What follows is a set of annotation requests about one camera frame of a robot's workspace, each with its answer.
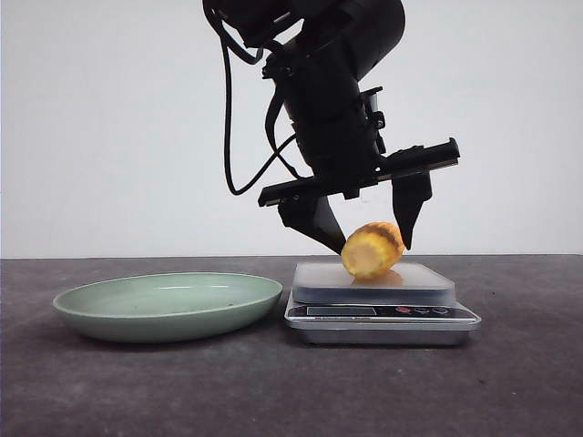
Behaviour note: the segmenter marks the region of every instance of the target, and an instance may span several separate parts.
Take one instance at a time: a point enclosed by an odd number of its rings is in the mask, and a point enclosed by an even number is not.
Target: yellow food item
[[[403,255],[401,232],[393,223],[375,221],[358,228],[344,244],[344,267],[357,279],[386,274]]]

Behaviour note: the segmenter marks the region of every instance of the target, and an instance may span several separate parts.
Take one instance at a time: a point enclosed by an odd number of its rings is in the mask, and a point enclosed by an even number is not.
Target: scale button
[[[431,311],[433,311],[436,314],[447,314],[449,312],[447,308],[442,307],[431,308]]]

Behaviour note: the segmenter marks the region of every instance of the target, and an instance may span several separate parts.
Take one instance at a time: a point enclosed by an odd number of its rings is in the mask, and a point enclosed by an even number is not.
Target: plate rim
[[[150,278],[150,277],[160,277],[160,276],[169,276],[169,275],[195,275],[195,276],[198,276],[198,275],[217,275],[217,276],[241,276],[241,277],[246,277],[246,278],[255,278],[255,279],[261,279],[261,280],[267,280],[269,282],[274,283],[276,285],[276,289],[278,289],[278,291],[273,293],[272,295],[270,295],[267,298],[252,300],[250,302],[239,303],[237,305],[230,305],[230,306],[226,306],[226,307],[218,307],[218,308],[212,308],[212,309],[208,309],[208,310],[194,310],[194,311],[182,311],[182,312],[171,312],[171,313],[160,313],[160,314],[142,314],[142,315],[96,314],[96,313],[91,313],[91,312],[76,311],[76,310],[70,310],[70,309],[62,306],[58,302],[60,299],[62,299],[67,294],[76,292],[80,289],[84,289],[87,287],[93,287],[95,285],[100,285],[100,284],[104,284],[107,282],[116,282],[116,281],[127,280],[127,279]],[[258,275],[250,275],[247,273],[236,273],[236,272],[222,272],[222,271],[177,271],[177,272],[167,272],[167,273],[151,273],[148,275],[127,276],[127,277],[123,277],[123,278],[113,278],[113,279],[99,280],[97,282],[91,282],[89,284],[74,287],[73,289],[61,291],[59,294],[57,294],[53,298],[52,304],[53,304],[53,308],[56,311],[58,311],[59,313],[66,314],[66,315],[72,315],[72,316],[78,316],[78,317],[84,317],[84,318],[88,318],[88,319],[99,319],[99,320],[102,320],[102,319],[113,319],[113,320],[163,319],[163,318],[172,318],[172,317],[196,316],[199,314],[207,314],[207,313],[212,313],[212,312],[221,312],[221,311],[225,311],[225,310],[241,309],[241,308],[249,307],[252,305],[257,305],[257,304],[262,303],[262,302],[269,300],[269,299],[279,297],[279,296],[281,296],[282,291],[283,291],[283,285],[279,281],[277,281],[275,279],[271,279],[271,278],[265,278],[263,276],[258,276]]]

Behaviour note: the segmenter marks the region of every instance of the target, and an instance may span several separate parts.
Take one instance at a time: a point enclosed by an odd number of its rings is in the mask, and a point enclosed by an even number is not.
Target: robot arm
[[[357,198],[360,188],[391,179],[395,218],[410,249],[419,211],[432,197],[429,172],[456,164],[459,151],[450,138],[439,146],[414,146],[384,155],[379,132],[384,115],[376,106],[381,88],[361,92],[358,82],[401,39],[401,1],[203,0],[203,4],[224,54],[228,47],[254,64],[263,49],[271,51],[262,70],[263,78],[275,83],[265,122],[267,137],[274,156],[280,158],[274,124],[285,107],[298,148],[312,168],[309,178],[264,188],[260,206],[278,205],[285,226],[340,253],[345,238],[327,196],[343,193],[346,199]],[[285,45],[273,40],[301,19],[296,37]],[[245,46],[257,47],[258,54],[252,56],[237,46],[224,31],[223,21],[237,29]]]

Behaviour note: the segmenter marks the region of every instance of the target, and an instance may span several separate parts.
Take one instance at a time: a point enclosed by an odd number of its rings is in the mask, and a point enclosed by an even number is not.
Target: table surface
[[[5,260],[2,435],[583,435],[583,257],[408,257],[482,316],[461,348],[315,347],[283,323],[296,262],[322,257]],[[277,307],[206,340],[123,345],[65,327],[63,290],[171,271],[283,284]]]

